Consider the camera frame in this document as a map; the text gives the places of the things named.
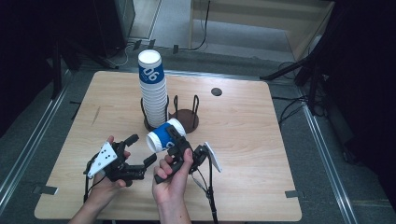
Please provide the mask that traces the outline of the black metal stand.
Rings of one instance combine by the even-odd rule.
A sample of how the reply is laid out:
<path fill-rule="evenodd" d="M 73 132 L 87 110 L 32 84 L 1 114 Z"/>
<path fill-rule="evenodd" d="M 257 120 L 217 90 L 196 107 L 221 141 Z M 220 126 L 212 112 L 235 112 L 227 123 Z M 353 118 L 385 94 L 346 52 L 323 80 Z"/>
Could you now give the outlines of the black metal stand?
<path fill-rule="evenodd" d="M 52 84 L 53 90 L 51 98 L 55 99 L 61 92 L 63 86 L 62 78 L 62 68 L 61 60 L 64 60 L 66 65 L 72 70 L 78 70 L 80 67 L 80 62 L 76 53 L 81 53 L 88 56 L 94 62 L 102 65 L 104 68 L 108 69 L 118 69 L 117 65 L 111 65 L 105 60 L 101 59 L 99 56 L 95 55 L 93 52 L 82 47 L 76 41 L 70 39 L 58 39 L 54 42 L 52 47 Z"/>
<path fill-rule="evenodd" d="M 260 80 L 270 81 L 282 77 L 296 69 L 299 70 L 297 76 L 294 78 L 294 84 L 302 87 L 307 81 L 310 81 L 309 93 L 307 97 L 307 106 L 312 115 L 317 115 L 316 112 L 316 92 L 318 82 L 321 75 L 319 61 L 321 59 L 320 47 L 315 47 L 307 56 L 300 61 L 286 66 L 272 75 L 260 77 Z"/>

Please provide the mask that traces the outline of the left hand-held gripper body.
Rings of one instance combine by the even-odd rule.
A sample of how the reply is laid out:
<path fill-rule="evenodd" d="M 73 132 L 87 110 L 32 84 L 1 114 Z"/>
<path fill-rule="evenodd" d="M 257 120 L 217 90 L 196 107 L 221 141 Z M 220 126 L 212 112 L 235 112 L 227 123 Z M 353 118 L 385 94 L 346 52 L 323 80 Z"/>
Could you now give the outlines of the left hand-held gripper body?
<path fill-rule="evenodd" d="M 100 151 L 88 163 L 87 177 L 94 178 L 103 173 L 109 180 L 123 180 L 125 182 L 142 180 L 146 172 L 145 165 L 129 165 L 124 155 L 127 144 L 105 142 Z"/>

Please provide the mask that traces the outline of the dark brown wire cup holder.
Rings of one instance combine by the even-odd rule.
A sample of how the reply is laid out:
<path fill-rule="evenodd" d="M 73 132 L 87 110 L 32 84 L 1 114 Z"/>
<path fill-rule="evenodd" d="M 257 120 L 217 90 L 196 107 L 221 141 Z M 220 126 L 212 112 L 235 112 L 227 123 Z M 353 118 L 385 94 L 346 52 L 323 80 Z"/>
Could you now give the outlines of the dark brown wire cup holder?
<path fill-rule="evenodd" d="M 186 133 L 192 133 L 193 131 L 196 130 L 196 128 L 199 125 L 199 117 L 198 117 L 199 103 L 200 103 L 199 97 L 198 95 L 195 94 L 193 96 L 192 109 L 180 109 L 178 108 L 178 96 L 176 95 L 173 99 L 175 112 L 174 113 L 166 112 L 165 115 L 169 119 L 177 119 L 183 126 Z M 140 106 L 142 113 L 144 115 L 145 128 L 148 131 L 153 131 L 154 127 L 150 126 L 148 122 L 148 116 L 144 108 L 143 98 L 141 98 L 140 100 Z"/>

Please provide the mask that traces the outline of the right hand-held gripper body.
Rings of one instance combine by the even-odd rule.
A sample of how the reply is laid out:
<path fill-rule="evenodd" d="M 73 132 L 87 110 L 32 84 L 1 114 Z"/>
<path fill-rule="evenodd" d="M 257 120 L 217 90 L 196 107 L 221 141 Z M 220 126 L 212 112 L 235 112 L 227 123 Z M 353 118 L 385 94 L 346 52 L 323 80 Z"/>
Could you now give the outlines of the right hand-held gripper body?
<path fill-rule="evenodd" d="M 172 173 L 166 178 L 161 178 L 159 175 L 155 175 L 154 179 L 157 184 L 160 184 L 172 177 L 182 167 L 184 163 L 184 151 L 188 148 L 191 148 L 190 144 L 185 143 L 175 145 L 168 150 L 168 154 L 173 157 L 173 162 L 170 164 Z M 189 170 L 190 175 L 198 171 L 199 167 L 205 160 L 209 160 L 209 168 L 215 167 L 219 173 L 222 172 L 222 167 L 219 163 L 218 157 L 208 142 L 204 142 L 202 145 L 199 145 L 192 152 L 192 159 L 193 163 Z"/>

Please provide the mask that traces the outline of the blue banded single paper cup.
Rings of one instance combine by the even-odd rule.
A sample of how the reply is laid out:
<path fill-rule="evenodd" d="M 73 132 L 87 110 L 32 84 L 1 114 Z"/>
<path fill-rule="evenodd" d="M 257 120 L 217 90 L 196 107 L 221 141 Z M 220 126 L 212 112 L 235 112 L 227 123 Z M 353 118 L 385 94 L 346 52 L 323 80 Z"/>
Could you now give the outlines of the blue banded single paper cup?
<path fill-rule="evenodd" d="M 167 131 L 167 128 L 171 126 L 176 129 L 179 135 L 186 135 L 184 127 L 177 119 L 169 119 L 164 124 L 148 133 L 146 136 L 148 148 L 153 153 L 159 153 L 163 150 L 173 147 L 176 144 L 175 138 Z"/>

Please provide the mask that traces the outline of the dark cabinet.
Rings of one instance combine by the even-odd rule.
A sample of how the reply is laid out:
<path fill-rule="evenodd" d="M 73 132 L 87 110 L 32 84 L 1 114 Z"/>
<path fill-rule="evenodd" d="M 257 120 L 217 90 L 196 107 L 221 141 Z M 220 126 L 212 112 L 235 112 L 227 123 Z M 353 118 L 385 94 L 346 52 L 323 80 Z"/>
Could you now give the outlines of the dark cabinet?
<path fill-rule="evenodd" d="M 93 0 L 101 55 L 109 57 L 127 45 L 134 24 L 134 0 Z"/>

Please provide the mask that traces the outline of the person's right hand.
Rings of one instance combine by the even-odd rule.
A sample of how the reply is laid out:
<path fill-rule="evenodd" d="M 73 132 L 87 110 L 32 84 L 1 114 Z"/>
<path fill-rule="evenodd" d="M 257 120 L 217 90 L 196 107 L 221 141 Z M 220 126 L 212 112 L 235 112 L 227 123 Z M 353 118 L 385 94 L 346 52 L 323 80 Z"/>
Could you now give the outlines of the person's right hand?
<path fill-rule="evenodd" d="M 154 174 L 163 178 L 164 181 L 157 184 L 156 181 L 152 183 L 152 194 L 158 206 L 163 205 L 179 205 L 184 203 L 184 193 L 187 185 L 187 179 L 190 168 L 193 163 L 192 151 L 187 148 L 184 152 L 183 163 L 181 168 L 172 174 L 170 164 L 173 158 L 166 155 L 160 160 L 159 165 L 154 168 Z"/>

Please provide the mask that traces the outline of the stack of white paper cups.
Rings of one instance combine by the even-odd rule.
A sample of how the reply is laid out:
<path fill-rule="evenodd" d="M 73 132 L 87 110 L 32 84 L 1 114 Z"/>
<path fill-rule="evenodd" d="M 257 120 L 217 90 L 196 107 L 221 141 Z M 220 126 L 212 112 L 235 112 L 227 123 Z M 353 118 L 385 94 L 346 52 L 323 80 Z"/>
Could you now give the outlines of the stack of white paper cups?
<path fill-rule="evenodd" d="M 139 82 L 148 125 L 156 128 L 167 121 L 167 89 L 161 54 L 146 49 L 138 54 Z"/>

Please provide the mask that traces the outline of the person's left hand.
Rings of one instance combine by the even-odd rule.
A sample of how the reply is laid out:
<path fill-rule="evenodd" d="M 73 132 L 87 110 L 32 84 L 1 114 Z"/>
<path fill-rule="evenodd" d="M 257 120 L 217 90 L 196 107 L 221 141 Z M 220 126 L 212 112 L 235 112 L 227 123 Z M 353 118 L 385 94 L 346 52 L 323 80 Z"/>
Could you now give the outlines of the person's left hand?
<path fill-rule="evenodd" d="M 86 204 L 103 205 L 109 204 L 116 194 L 127 184 L 124 180 L 119 179 L 115 182 L 109 180 L 105 175 L 97 173 L 92 182 L 92 188 Z"/>

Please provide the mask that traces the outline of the light wooden shelf unit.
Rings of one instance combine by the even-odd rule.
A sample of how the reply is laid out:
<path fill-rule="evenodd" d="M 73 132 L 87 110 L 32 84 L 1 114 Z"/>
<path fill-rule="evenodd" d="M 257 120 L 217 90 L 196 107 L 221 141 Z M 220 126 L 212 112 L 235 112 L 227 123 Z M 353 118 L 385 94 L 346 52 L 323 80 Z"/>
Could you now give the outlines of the light wooden shelf unit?
<path fill-rule="evenodd" d="M 335 6 L 333 0 L 190 0 L 190 33 L 192 21 L 243 24 L 284 30 L 296 60 L 303 58 L 315 37 L 322 34 Z"/>

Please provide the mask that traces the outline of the metal floor rail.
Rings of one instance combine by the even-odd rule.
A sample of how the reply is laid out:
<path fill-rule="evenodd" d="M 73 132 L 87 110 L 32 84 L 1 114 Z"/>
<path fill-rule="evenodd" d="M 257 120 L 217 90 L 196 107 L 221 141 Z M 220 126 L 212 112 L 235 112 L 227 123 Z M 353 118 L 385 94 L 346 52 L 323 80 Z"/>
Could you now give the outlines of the metal floor rail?
<path fill-rule="evenodd" d="M 28 169 L 47 129 L 64 102 L 75 73 L 67 69 L 58 95 L 45 88 L 0 138 L 0 214 L 6 209 L 25 171 Z"/>
<path fill-rule="evenodd" d="M 351 201 L 349 200 L 349 197 L 347 195 L 345 186 L 342 183 L 342 180 L 336 170 L 326 141 L 323 137 L 321 129 L 319 128 L 318 121 L 316 117 L 311 114 L 308 105 L 304 106 L 304 115 L 310 131 L 313 135 L 315 144 L 318 149 L 318 154 L 321 158 L 326 176 L 328 177 L 328 180 L 330 182 L 334 198 L 345 224 L 359 224 L 354 209 L 351 205 Z"/>

